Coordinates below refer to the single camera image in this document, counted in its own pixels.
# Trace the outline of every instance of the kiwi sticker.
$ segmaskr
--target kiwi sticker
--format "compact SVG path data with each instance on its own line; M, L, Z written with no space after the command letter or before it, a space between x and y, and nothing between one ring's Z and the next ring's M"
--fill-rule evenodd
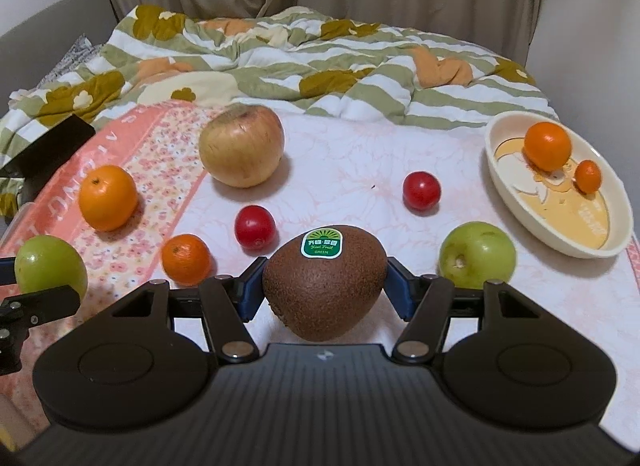
M302 238L300 252L306 258L338 258L342 252L342 233L330 227L314 229Z

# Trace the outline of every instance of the striped quilt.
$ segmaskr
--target striped quilt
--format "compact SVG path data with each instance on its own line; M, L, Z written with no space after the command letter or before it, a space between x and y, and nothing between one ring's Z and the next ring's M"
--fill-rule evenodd
M100 129L136 104L168 99L430 129L479 128L507 110L557 118L523 67L449 36L298 6L197 20L141 5L95 58L12 105L0 122L2 165L72 113ZM21 184L0 179L2 214L15 210Z

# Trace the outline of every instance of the white arrow logo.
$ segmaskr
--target white arrow logo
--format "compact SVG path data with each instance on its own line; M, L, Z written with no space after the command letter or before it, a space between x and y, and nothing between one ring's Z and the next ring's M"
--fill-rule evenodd
M334 353L332 353L332 351L328 351L325 350L324 352L318 353L316 354L316 356L318 356L319 360L322 360L324 362L327 362L328 360L330 360L332 357L334 357Z

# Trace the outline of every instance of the tangerine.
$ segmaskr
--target tangerine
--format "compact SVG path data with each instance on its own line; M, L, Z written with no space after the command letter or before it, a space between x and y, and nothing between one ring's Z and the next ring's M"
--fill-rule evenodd
M546 172L556 171L564 166L571 157L571 150L569 134L556 123L535 123L524 136L524 155Z
M126 224L138 207L136 183L119 166L101 166L80 184L78 206L93 229L113 231Z
M162 268L175 283L192 287L211 272L211 254L196 235L177 235L162 247Z
M602 184L600 168L592 160L584 160L574 172L574 182L577 188L585 195L595 193Z

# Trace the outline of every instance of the screw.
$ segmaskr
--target screw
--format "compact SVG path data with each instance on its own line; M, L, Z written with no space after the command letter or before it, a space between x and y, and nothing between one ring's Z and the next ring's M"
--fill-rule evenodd
M245 358L254 351L254 346L246 341L230 341L222 345L222 351L230 358Z
M403 341L396 348L406 358L421 358L429 354L429 346L421 341Z

